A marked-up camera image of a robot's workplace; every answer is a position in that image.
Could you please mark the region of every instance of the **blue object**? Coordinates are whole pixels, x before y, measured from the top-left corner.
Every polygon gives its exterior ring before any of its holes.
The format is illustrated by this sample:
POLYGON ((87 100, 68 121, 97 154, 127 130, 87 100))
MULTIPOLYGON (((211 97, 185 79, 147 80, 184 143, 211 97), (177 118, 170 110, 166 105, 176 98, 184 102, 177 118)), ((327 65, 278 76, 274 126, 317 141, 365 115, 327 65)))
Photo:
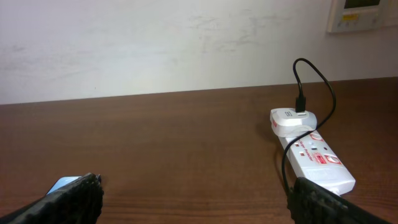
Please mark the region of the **blue object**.
POLYGON ((73 181, 77 180, 79 177, 81 177, 81 176, 78 176, 78 177, 62 177, 62 178, 60 178, 57 181, 57 183, 55 183, 54 186, 52 186, 52 188, 49 190, 49 192, 47 192, 47 194, 53 192, 54 190, 59 189, 60 187, 63 187, 65 185, 69 184, 70 182, 73 182, 73 181))

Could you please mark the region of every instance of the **wooden table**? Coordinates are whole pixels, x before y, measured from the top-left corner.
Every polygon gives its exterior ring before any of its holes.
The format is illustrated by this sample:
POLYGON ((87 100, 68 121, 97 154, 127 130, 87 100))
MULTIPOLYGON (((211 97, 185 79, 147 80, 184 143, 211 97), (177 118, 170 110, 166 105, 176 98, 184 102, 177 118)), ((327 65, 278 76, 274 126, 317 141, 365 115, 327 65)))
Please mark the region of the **wooden table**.
MULTIPOLYGON (((356 179, 343 197, 397 223, 398 78, 332 85, 337 109, 320 133, 356 179)), ((322 119, 326 86, 304 92, 322 119)), ((104 180, 98 223, 293 223, 269 112, 297 94, 279 85, 0 106, 0 215, 93 172, 104 180)))

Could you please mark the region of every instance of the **white wall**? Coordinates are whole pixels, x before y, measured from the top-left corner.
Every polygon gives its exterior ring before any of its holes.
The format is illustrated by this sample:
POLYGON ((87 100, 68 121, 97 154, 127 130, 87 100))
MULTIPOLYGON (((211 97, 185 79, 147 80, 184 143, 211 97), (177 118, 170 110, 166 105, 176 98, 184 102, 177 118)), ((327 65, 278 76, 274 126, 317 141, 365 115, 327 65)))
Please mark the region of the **white wall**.
POLYGON ((0 0, 0 104, 391 77, 398 29, 328 35, 330 0, 0 0), (304 82, 321 81, 299 65, 304 82))

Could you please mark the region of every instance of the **wall control panel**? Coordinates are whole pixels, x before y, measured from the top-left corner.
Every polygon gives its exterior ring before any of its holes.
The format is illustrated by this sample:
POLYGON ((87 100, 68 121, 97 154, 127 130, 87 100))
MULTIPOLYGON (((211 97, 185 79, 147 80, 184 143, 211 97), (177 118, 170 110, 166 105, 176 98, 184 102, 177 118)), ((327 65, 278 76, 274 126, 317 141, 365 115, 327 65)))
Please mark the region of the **wall control panel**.
POLYGON ((351 32, 382 26, 389 0, 332 0, 328 32, 351 32))

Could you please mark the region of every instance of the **power strip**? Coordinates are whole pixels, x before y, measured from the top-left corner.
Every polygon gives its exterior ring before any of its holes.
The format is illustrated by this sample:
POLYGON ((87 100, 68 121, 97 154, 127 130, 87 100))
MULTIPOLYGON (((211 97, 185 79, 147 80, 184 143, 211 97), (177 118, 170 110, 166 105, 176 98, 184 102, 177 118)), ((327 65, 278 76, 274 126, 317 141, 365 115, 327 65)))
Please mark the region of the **power strip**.
MULTIPOLYGON (((279 137, 284 149, 294 139, 279 137)), ((297 177, 305 177, 337 195, 345 194, 354 188, 354 177, 318 131, 295 142, 290 147, 287 157, 297 177)))

